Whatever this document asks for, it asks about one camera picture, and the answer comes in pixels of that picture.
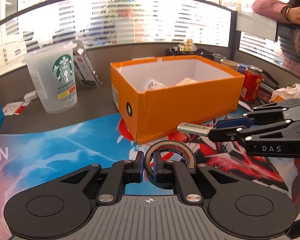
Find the beige cream tube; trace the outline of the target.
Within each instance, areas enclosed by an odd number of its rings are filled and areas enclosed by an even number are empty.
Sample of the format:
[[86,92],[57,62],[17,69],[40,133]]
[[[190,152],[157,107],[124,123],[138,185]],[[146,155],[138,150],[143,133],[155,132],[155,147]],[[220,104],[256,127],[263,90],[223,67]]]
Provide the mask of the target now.
[[184,86],[184,85],[191,85],[194,83],[198,83],[198,81],[191,79],[189,77],[186,77],[185,79],[183,79],[182,81],[180,81],[179,83],[176,84],[176,86]]

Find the clear plastic wrapped item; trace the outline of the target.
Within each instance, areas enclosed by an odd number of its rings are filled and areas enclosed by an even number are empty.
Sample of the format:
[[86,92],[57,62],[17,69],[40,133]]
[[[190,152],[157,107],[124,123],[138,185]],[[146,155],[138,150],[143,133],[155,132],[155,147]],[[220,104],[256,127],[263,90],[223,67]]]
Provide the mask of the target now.
[[166,86],[163,83],[160,83],[155,79],[148,79],[143,87],[143,90],[144,91],[157,90],[157,89],[162,89],[165,87]]

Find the orange fruit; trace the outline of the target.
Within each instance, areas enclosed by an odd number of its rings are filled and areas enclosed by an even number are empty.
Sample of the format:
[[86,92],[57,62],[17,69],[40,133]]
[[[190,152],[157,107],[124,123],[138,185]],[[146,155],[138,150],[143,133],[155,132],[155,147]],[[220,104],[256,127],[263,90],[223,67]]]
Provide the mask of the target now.
[[281,98],[281,96],[277,95],[277,96],[273,96],[271,98],[271,102],[280,102],[280,101],[283,101],[285,99]]

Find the orange cardboard box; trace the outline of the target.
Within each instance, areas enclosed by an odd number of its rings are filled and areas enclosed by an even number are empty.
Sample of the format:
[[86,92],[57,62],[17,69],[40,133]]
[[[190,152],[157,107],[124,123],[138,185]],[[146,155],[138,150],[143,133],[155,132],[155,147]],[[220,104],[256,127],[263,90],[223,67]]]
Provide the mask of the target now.
[[[244,75],[200,56],[167,56],[110,64],[113,100],[134,141],[145,144],[237,109]],[[198,81],[176,86],[189,77]],[[144,91],[148,79],[166,87]]]

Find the colourful printed desk mat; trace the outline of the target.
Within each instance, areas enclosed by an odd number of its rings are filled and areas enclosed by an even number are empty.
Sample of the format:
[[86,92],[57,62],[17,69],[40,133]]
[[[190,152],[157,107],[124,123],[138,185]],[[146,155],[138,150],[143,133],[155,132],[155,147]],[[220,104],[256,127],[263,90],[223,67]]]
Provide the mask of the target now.
[[[272,187],[294,200],[300,196],[300,177],[292,159],[250,157],[235,142],[214,143],[180,132],[166,139],[187,145],[199,163]],[[0,239],[10,238],[3,210],[16,193],[89,164],[110,167],[134,159],[149,147],[150,143],[134,142],[119,114],[47,132],[0,134]]]

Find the person in pink sweater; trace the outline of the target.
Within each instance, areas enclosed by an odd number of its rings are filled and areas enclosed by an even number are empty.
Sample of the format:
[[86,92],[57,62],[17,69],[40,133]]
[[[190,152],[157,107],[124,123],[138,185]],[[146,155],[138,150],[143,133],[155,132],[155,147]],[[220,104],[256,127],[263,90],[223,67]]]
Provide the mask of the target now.
[[278,35],[283,55],[282,67],[300,77],[300,0],[256,0],[253,12],[283,26]]

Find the black white leaflet box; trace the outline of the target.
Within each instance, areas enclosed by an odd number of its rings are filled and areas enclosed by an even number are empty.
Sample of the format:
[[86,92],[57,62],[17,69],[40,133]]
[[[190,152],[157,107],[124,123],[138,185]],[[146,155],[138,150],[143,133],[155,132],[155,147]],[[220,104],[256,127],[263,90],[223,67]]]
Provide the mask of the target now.
[[73,49],[75,73],[83,86],[100,87],[102,81],[99,78],[81,40],[74,40],[76,44]]

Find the white crumpled tissue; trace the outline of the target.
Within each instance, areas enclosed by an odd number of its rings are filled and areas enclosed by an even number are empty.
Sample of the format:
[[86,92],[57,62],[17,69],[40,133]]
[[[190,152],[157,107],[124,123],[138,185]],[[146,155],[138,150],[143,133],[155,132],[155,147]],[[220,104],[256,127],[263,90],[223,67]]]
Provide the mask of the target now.
[[300,99],[300,84],[295,83],[293,85],[288,85],[286,88],[279,88],[272,92],[271,98],[277,95],[281,96],[281,98],[285,100]]

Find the black tape roll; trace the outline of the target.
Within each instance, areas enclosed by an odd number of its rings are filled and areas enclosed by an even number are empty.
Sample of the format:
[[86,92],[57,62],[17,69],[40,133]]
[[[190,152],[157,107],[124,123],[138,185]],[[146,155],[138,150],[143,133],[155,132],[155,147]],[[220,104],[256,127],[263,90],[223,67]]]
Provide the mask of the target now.
[[158,151],[163,161],[177,160],[187,168],[195,168],[196,158],[192,150],[182,142],[162,140],[154,143],[145,153],[144,169],[147,180],[155,184],[154,180],[154,152]]

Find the beige building block plate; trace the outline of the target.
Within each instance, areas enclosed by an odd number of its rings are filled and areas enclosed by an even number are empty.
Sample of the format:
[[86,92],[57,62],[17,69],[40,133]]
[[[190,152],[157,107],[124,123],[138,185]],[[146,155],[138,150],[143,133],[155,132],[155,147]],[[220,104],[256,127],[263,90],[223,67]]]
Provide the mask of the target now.
[[185,39],[183,42],[178,44],[179,51],[196,51],[197,48],[191,38]]

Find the red drink can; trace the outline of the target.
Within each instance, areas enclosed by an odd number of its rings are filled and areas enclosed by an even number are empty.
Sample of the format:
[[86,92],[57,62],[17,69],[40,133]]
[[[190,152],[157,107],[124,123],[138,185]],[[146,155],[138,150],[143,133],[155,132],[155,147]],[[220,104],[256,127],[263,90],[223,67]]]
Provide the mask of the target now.
[[251,64],[244,71],[244,82],[241,91],[241,99],[246,102],[254,102],[256,100],[260,85],[263,81],[263,70]]

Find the pile of pens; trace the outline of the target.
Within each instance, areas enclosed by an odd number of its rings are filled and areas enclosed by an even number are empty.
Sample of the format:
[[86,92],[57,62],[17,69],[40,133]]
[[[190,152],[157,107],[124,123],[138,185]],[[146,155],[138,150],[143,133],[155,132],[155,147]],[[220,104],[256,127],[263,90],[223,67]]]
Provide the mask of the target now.
[[271,101],[272,93],[279,89],[279,83],[267,71],[262,72],[262,82],[257,94],[257,100],[261,104],[266,104]]

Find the black mesh desk organizer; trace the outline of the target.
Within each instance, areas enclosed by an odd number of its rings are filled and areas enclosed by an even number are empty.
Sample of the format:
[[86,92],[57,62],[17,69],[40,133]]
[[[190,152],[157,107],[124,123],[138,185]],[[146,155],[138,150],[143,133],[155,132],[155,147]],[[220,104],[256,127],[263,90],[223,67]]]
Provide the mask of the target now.
[[181,51],[178,50],[177,47],[169,47],[165,51],[166,56],[183,56],[183,55],[198,55],[201,57],[204,57],[206,59],[214,60],[215,59],[215,53],[208,51],[205,48],[198,48],[195,51]]

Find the brown paper cup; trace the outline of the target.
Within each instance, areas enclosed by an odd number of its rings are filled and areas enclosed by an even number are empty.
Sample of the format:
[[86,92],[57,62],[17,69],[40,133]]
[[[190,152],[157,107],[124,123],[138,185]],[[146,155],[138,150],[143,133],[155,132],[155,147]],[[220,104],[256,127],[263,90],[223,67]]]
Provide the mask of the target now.
[[239,63],[227,59],[221,59],[221,64],[228,68],[231,68],[234,71],[237,71],[239,68]]

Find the Starbucks plastic cup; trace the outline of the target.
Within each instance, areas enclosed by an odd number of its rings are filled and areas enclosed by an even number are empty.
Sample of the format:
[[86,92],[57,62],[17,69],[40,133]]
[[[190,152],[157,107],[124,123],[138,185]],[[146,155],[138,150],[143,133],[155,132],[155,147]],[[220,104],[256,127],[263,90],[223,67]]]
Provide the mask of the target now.
[[26,54],[26,64],[39,99],[49,114],[64,112],[77,102],[73,60],[76,43],[66,41]]

